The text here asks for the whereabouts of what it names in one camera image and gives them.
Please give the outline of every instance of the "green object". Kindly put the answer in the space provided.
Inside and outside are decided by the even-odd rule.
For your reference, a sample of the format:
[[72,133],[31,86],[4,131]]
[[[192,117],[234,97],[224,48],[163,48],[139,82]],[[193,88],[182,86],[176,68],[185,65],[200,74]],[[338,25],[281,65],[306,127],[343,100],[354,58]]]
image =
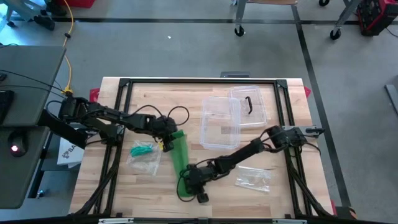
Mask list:
[[[172,134],[175,139],[172,141],[174,148],[170,151],[175,175],[177,176],[177,181],[180,178],[180,171],[187,168],[189,159],[188,159],[188,146],[187,140],[185,138],[185,134],[183,130],[179,130]],[[178,185],[178,194],[180,197],[192,197],[192,194],[189,194],[185,190],[185,182],[181,179],[180,184]]]
[[148,154],[150,152],[152,152],[152,145],[150,145],[150,146],[136,146],[136,147],[133,147],[130,150],[130,155],[132,157],[141,156],[141,155],[144,155],[144,154]]

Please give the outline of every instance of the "red equipment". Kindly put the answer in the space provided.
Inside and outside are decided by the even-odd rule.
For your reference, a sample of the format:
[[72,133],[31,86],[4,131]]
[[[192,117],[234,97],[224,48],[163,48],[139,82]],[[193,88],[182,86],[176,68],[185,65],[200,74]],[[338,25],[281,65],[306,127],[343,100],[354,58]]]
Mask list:
[[398,3],[396,0],[363,0],[356,12],[362,35],[379,35],[398,16]]
[[[70,7],[85,7],[91,8],[94,4],[95,0],[67,0],[67,3]],[[57,3],[60,5],[65,5],[64,0],[57,0]]]

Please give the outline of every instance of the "caster wheel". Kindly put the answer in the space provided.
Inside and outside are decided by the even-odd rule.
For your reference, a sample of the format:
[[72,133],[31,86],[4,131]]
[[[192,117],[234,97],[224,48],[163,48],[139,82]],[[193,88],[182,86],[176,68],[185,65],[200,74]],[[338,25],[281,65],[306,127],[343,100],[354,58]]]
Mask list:
[[236,28],[235,28],[235,34],[238,36],[238,37],[241,37],[241,36],[243,36],[244,35],[244,29],[243,29],[243,27],[242,26],[239,26],[239,32],[236,30]]
[[49,18],[43,18],[41,16],[35,16],[33,19],[38,25],[43,26],[43,27],[45,27],[48,30],[53,31],[54,28],[55,28],[54,21],[52,21]]
[[341,30],[338,30],[337,33],[336,33],[335,35],[333,35],[333,30],[330,31],[330,38],[331,38],[332,40],[337,40],[337,39],[340,38],[340,36],[341,36]]
[[16,28],[17,26],[15,25],[15,23],[13,23],[13,22],[11,22],[11,21],[9,21],[8,23],[7,23],[7,26],[9,26],[9,27],[11,27],[11,28]]
[[41,14],[42,16],[47,16],[47,11],[44,10],[44,9],[42,9],[42,10],[40,10],[40,14]]
[[319,5],[320,6],[327,6],[329,4],[329,0],[319,0]]

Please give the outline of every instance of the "computer mouse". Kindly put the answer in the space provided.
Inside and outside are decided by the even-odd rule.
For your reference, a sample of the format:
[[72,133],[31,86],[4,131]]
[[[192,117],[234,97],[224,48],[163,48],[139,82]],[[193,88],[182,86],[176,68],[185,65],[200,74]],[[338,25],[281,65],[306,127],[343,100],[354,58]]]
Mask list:
[[8,148],[11,155],[21,157],[27,152],[27,130],[16,129],[8,136]]

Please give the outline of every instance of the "black floor line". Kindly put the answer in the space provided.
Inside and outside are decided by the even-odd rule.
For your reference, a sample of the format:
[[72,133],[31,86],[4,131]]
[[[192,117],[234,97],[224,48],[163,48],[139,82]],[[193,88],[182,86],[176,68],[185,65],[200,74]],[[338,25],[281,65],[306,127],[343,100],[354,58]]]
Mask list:
[[[12,21],[23,21],[19,16],[11,17]],[[55,22],[71,22],[69,17],[53,17]],[[199,23],[199,24],[233,24],[234,19],[140,19],[140,18],[90,18],[76,17],[77,22],[104,23]],[[303,24],[303,25],[335,25],[336,21],[291,20],[291,19],[243,19],[243,24]],[[344,25],[359,25],[359,21],[346,21]]]
[[[293,15],[294,15],[295,20],[299,21],[300,16],[299,16],[299,12],[297,11],[297,7],[292,6],[292,10],[293,10]],[[331,160],[331,166],[332,166],[333,172],[335,174],[337,188],[338,188],[338,192],[339,192],[340,199],[341,199],[341,205],[350,207],[351,202],[348,197],[348,191],[347,191],[346,184],[344,181],[343,173],[341,171],[340,162],[338,160],[335,143],[333,142],[333,137],[331,135],[328,118],[326,117],[326,111],[325,111],[325,107],[323,106],[317,78],[316,78],[315,72],[313,70],[312,61],[310,58],[310,52],[308,51],[307,43],[305,41],[303,27],[300,23],[296,23],[296,28],[297,28],[298,39],[300,41],[301,49],[302,49],[303,56],[304,56],[305,66],[307,67],[308,76],[310,78],[313,96],[315,98],[315,103],[317,105],[321,125],[325,129],[324,135],[325,135],[325,140],[326,140],[326,146],[328,148],[328,152],[329,152],[329,156],[330,156],[330,160]]]

